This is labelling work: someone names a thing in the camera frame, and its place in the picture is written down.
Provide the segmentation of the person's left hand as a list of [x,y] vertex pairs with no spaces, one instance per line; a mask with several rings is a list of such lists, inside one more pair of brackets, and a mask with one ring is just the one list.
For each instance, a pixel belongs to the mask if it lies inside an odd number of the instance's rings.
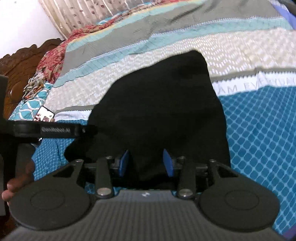
[[25,166],[24,173],[8,181],[6,186],[7,190],[4,190],[4,192],[1,194],[2,200],[10,205],[10,201],[12,200],[14,195],[23,187],[34,181],[34,171],[35,163],[33,162],[33,160],[30,160]]

